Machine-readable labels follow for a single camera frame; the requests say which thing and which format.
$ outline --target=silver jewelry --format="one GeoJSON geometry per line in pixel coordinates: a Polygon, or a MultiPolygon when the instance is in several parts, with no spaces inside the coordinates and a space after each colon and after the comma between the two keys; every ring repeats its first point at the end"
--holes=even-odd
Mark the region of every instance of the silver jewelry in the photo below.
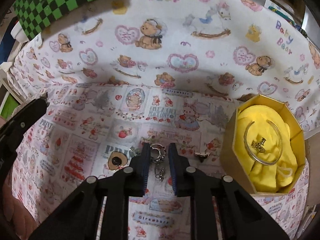
{"type": "Polygon", "coordinates": [[[166,155],[166,150],[163,145],[159,143],[155,143],[151,145],[152,150],[157,151],[156,156],[151,154],[151,161],[155,163],[155,177],[159,179],[160,182],[164,180],[165,169],[164,167],[160,167],[160,164],[163,162],[164,157],[166,155]]]}
{"type": "Polygon", "coordinates": [[[210,153],[206,153],[206,152],[195,152],[195,156],[199,158],[200,162],[203,162],[206,158],[208,158],[210,156],[210,153]]]}
{"type": "Polygon", "coordinates": [[[138,148],[135,148],[135,147],[133,147],[133,146],[131,146],[130,149],[129,149],[129,156],[130,156],[131,158],[140,155],[140,153],[141,153],[141,152],[139,151],[139,149],[138,149],[138,148]]]}
{"type": "Polygon", "coordinates": [[[156,165],[155,165],[155,177],[156,177],[156,179],[159,179],[160,182],[162,182],[163,179],[164,179],[165,170],[164,170],[163,167],[160,170],[159,170],[159,168],[160,168],[160,163],[156,163],[156,165]]]}
{"type": "Polygon", "coordinates": [[[151,144],[151,149],[158,151],[157,156],[153,156],[152,151],[151,151],[151,161],[154,163],[162,161],[167,153],[167,151],[165,150],[165,147],[159,143],[151,144]]]}

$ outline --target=yellow cloth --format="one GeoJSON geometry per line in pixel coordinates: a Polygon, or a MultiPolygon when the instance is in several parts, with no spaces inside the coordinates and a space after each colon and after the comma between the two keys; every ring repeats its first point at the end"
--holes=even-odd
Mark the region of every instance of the yellow cloth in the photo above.
{"type": "Polygon", "coordinates": [[[292,182],[298,165],[290,145],[290,129],[288,124],[272,108],[262,105],[250,106],[239,114],[235,151],[257,191],[277,192],[281,187],[285,187],[292,182]],[[255,162],[250,158],[244,147],[244,131],[248,124],[254,121],[255,123],[250,127],[247,134],[247,142],[250,149],[253,153],[257,154],[257,149],[251,147],[251,143],[252,141],[260,142],[263,137],[266,139],[263,146],[266,151],[265,153],[258,153],[258,158],[268,162],[278,158],[280,151],[279,137],[274,128],[267,123],[267,120],[270,120],[278,127],[283,141],[282,155],[273,166],[266,166],[255,162]],[[292,175],[289,177],[281,175],[279,172],[281,168],[291,168],[292,175]]]}

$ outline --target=gold gift box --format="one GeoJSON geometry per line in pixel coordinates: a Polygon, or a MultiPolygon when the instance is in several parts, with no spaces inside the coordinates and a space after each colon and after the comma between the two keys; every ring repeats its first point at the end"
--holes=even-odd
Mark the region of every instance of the gold gift box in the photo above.
{"type": "Polygon", "coordinates": [[[227,124],[226,131],[223,138],[222,150],[220,154],[220,162],[224,169],[224,171],[232,176],[249,194],[256,194],[256,195],[263,195],[263,196],[281,196],[287,195],[290,190],[294,187],[297,180],[299,179],[305,165],[306,159],[306,152],[305,152],[305,143],[303,137],[303,130],[301,129],[300,125],[298,124],[297,120],[287,108],[287,106],[274,100],[272,98],[257,95],[242,105],[240,105],[236,111],[234,112],[233,116],[231,117],[230,121],[227,124]],[[294,175],[294,179],[292,183],[286,187],[281,188],[277,193],[270,193],[270,192],[257,192],[256,188],[252,184],[249,176],[244,171],[238,156],[235,151],[235,139],[236,139],[236,131],[237,131],[237,122],[238,115],[244,109],[254,106],[254,105],[265,105],[269,106],[282,117],[283,121],[286,122],[290,127],[290,143],[291,148],[294,155],[297,158],[298,168],[294,175]]]}

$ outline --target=heart print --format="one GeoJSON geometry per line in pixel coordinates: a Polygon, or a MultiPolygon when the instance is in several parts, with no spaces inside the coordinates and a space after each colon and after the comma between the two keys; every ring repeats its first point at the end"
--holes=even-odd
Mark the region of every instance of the heart print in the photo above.
{"type": "Polygon", "coordinates": [[[50,68],[50,62],[46,57],[43,57],[41,59],[41,63],[46,67],[46,68],[50,68]]]}
{"type": "Polygon", "coordinates": [[[269,82],[265,81],[258,86],[257,91],[259,94],[269,96],[269,95],[272,95],[274,92],[276,92],[277,89],[278,89],[277,85],[275,84],[270,85],[269,82]]]}
{"type": "Polygon", "coordinates": [[[32,55],[31,52],[27,52],[27,57],[28,57],[28,59],[32,59],[32,58],[33,58],[32,56],[33,56],[33,55],[32,55]]]}
{"type": "Polygon", "coordinates": [[[59,42],[57,41],[50,41],[49,42],[50,49],[52,49],[54,52],[58,52],[60,50],[59,42]]]}
{"type": "Polygon", "coordinates": [[[93,49],[86,49],[86,51],[79,52],[80,59],[87,65],[94,65],[98,62],[98,55],[93,49]]]}
{"type": "Polygon", "coordinates": [[[115,35],[118,41],[120,41],[123,45],[130,45],[138,40],[140,31],[134,27],[127,28],[124,25],[119,25],[116,27],[115,35]]]}
{"type": "Polygon", "coordinates": [[[294,114],[294,117],[297,119],[297,121],[299,123],[302,123],[306,120],[306,116],[305,114],[303,113],[303,108],[302,106],[299,106],[297,109],[296,109],[296,112],[294,114]]]}
{"type": "Polygon", "coordinates": [[[198,68],[199,65],[198,58],[193,54],[187,54],[184,56],[179,54],[171,54],[168,57],[167,63],[169,67],[181,73],[194,71],[198,68]]]}
{"type": "Polygon", "coordinates": [[[233,52],[233,60],[236,64],[246,66],[252,63],[255,59],[255,55],[250,53],[245,46],[239,46],[233,52]]]}

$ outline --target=rocking horse print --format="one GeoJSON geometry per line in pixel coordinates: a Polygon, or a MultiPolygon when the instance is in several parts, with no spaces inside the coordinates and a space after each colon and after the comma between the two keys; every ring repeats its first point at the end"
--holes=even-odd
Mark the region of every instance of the rocking horse print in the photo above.
{"type": "Polygon", "coordinates": [[[224,25],[231,20],[229,5],[220,2],[210,7],[204,18],[189,14],[183,23],[184,27],[193,28],[192,36],[206,39],[216,39],[231,34],[224,25]]]}

